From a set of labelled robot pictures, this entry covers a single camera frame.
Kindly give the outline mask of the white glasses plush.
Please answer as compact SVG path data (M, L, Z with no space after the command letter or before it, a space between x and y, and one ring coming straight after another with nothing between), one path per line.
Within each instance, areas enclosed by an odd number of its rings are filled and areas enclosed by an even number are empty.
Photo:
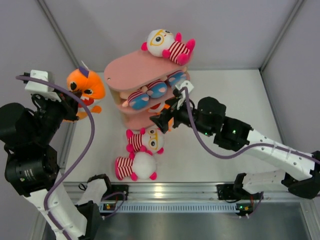
M140 49L155 57L169 59L183 66L190 61L195 46L196 40L193 38L183 42L180 32L173 34L167 29L156 29L149 33Z

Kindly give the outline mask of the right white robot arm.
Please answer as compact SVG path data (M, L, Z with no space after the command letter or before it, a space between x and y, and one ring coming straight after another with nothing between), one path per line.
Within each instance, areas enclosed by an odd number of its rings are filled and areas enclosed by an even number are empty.
M229 160L242 154L277 168L262 173L239 173L233 192L240 199L263 192L286 191L303 199L320 195L320 153L305 153L261 134L248 123L226 116L226 106L213 97L202 98L197 107L191 100L178 105L178 98L149 119L163 132L180 124L192 128L202 147L212 156Z

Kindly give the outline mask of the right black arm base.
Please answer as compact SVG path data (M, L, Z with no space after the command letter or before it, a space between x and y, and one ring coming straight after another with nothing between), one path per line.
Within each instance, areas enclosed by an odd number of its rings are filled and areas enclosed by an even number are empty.
M244 189L243 180L246 173L239 173L233 183L223 183L216 186L218 199L228 203L236 203L241 200L260 200L262 192L251 194Z

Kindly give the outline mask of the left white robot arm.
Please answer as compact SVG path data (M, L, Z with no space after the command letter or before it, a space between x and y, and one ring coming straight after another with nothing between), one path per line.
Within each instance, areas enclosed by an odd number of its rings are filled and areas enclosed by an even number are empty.
M16 102L1 107L0 139L7 153L4 176L44 216L58 240L93 240L102 222L99 203L112 196L113 187L106 175L95 175L80 200L71 200L50 142L63 120L77 119L81 101L69 91L56 95L51 100L34 94L36 111Z

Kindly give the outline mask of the orange shark plush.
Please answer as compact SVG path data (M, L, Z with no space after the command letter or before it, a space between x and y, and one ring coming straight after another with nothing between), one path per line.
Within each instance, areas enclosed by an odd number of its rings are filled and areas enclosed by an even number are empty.
M159 115L163 109L169 109L169 105L165 102L158 103L147 109L148 113ZM174 118L171 118L168 122L168 131L171 132L174 124Z
M105 85L101 77L82 61L81 66L71 72L66 79L71 92L81 92L80 99L91 113L101 113L101 100L106 96Z

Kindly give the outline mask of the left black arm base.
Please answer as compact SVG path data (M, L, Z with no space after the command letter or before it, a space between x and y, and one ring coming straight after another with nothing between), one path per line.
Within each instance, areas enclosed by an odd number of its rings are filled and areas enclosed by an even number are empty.
M101 201L114 200L114 201L127 201L129 194L129 186L127 184L114 184L111 183L106 174L99 174L90 177L87 181L87 187L98 196Z

